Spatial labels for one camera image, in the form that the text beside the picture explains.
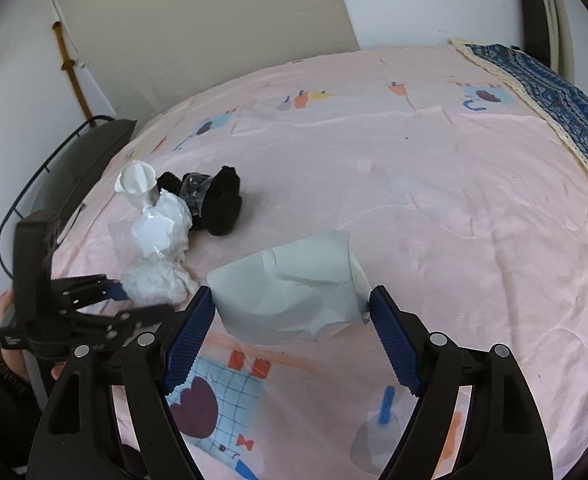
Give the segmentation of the clear plastic bag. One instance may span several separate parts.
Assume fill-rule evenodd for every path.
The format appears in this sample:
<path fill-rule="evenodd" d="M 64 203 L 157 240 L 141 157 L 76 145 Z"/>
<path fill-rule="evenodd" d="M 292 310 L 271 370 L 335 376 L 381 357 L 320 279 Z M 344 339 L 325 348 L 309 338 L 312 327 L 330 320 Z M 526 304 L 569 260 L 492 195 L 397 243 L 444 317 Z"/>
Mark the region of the clear plastic bag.
<path fill-rule="evenodd" d="M 198 282 L 183 266 L 192 224 L 185 201 L 166 190 L 131 224 L 134 256 L 124 265 L 122 284 L 137 307 L 179 306 L 197 292 Z"/>

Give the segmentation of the white tissue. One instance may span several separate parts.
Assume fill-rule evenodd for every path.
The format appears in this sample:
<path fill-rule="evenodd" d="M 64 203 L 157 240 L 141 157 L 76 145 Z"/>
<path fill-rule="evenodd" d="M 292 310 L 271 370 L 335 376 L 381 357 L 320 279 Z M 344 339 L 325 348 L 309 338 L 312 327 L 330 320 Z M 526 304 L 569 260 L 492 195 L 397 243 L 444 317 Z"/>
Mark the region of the white tissue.
<path fill-rule="evenodd" d="M 233 261 L 207 285 L 225 330 L 244 344 L 307 344 L 370 319 L 371 285 L 344 231 Z"/>
<path fill-rule="evenodd" d="M 154 206 L 158 200 L 157 173 L 147 162 L 131 160 L 119 172 L 114 191 L 139 210 Z"/>

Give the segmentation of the dark grey pillow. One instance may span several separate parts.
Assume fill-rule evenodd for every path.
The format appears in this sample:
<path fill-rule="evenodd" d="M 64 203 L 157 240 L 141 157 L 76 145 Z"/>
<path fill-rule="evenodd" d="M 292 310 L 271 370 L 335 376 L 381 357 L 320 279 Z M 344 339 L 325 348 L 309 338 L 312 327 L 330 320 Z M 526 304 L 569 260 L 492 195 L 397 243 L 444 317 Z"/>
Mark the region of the dark grey pillow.
<path fill-rule="evenodd" d="M 54 157 L 44 177 L 32 212 L 44 210 L 59 215 L 61 226 L 73 217 L 113 157 L 126 146 L 137 122 L 115 119 L 81 133 Z"/>

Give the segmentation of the pink patterned bed sheet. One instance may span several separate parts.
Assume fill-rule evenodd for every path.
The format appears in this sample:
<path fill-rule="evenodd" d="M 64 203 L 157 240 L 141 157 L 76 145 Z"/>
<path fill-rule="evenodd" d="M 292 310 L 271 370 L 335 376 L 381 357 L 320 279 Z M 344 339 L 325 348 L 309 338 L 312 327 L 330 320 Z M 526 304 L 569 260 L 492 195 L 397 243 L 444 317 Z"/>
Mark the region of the pink patterned bed sheet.
<path fill-rule="evenodd" d="M 114 184 L 241 177 L 228 236 L 190 235 L 210 271 L 316 232 L 349 233 L 375 286 L 462 347 L 510 347 L 563 479 L 588 449 L 588 176 L 548 123 L 453 46 L 309 58 L 221 84 L 160 114 L 116 155 L 54 256 L 54 275 L 120 278 L 108 228 L 137 211 Z M 376 479 L 416 399 L 375 330 L 312 344 L 239 344 L 218 316 L 184 385 L 218 402 L 187 445 L 206 479 Z"/>

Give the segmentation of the blue patterned blanket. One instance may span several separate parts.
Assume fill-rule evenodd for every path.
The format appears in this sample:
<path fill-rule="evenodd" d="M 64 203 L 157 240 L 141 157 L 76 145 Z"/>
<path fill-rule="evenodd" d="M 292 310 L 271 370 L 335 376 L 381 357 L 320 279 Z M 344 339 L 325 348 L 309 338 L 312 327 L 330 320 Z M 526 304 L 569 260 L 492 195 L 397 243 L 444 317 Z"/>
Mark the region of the blue patterned blanket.
<path fill-rule="evenodd" d="M 584 92 L 521 50 L 461 40 L 451 44 L 507 84 L 542 117 L 588 176 L 588 96 Z"/>

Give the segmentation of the beige tied curtain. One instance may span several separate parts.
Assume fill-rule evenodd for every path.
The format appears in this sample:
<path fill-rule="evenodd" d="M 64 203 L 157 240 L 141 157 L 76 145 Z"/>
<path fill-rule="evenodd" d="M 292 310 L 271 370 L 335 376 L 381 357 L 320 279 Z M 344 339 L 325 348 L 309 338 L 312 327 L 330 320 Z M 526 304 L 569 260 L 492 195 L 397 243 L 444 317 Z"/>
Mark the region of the beige tied curtain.
<path fill-rule="evenodd" d="M 569 82 L 574 82 L 574 48 L 563 0 L 520 0 L 522 50 Z"/>

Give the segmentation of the orange pipe on wall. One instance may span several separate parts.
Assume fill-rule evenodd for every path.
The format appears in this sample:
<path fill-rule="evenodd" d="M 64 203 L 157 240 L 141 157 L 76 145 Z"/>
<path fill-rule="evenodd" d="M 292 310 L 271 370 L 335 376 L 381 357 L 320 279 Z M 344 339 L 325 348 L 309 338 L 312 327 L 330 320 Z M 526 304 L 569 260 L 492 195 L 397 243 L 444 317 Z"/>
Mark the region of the orange pipe on wall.
<path fill-rule="evenodd" d="M 62 58 L 61 70 L 66 74 L 68 80 L 70 81 L 70 87 L 72 87 L 75 98 L 80 106 L 82 114 L 84 114 L 86 121 L 88 122 L 88 125 L 91 128 L 96 128 L 96 121 L 93 119 L 93 114 L 76 76 L 76 62 L 70 56 L 70 52 L 68 52 L 65 44 L 62 23 L 60 21 L 54 22 L 52 24 L 52 30 L 54 32 L 56 43 L 58 44 L 59 52 Z"/>

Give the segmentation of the beige board against wall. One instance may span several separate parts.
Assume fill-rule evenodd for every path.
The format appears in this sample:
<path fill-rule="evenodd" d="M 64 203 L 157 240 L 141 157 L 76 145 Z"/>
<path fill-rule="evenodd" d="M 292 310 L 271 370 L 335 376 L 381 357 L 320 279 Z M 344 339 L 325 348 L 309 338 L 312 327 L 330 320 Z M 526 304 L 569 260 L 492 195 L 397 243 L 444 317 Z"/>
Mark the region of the beige board against wall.
<path fill-rule="evenodd" d="M 55 0 L 119 117 L 145 120 L 217 84 L 357 50 L 344 0 Z"/>

